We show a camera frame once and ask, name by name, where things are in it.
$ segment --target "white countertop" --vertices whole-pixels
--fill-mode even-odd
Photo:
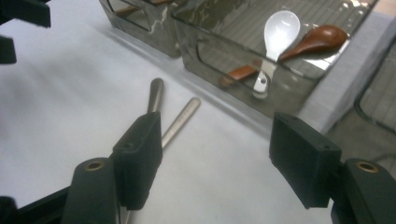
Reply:
[[[0,195],[22,207],[68,186],[79,163],[109,156],[161,77],[163,132],[191,97],[202,104],[165,150],[134,223],[331,223],[330,208],[305,210],[272,165],[269,119],[222,103],[181,59],[112,28],[99,1],[49,6],[50,29],[0,26],[18,57],[0,65]]]

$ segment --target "transparent bin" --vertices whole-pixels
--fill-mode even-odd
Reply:
[[[263,30],[270,16],[279,10],[289,10],[298,16],[301,30],[292,48],[309,30],[323,24],[342,28],[350,39],[374,3],[358,0],[199,0],[176,9],[173,17],[185,67],[271,118],[275,111],[296,115],[348,41],[332,52],[275,63],[265,57]],[[242,80],[227,75],[246,65],[259,71],[263,62],[276,67],[265,98],[253,94],[257,73]],[[232,84],[224,85],[222,80],[225,79]]]
[[[112,26],[170,57],[180,50],[171,11],[184,0],[99,0]]]
[[[396,178],[396,38],[372,80],[327,133],[343,149],[342,160],[362,158]]]

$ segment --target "wooden spoon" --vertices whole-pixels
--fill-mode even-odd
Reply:
[[[310,30],[293,49],[287,50],[279,56],[279,62],[306,53],[320,53],[341,48],[347,41],[348,35],[341,28],[334,25],[322,25]]]

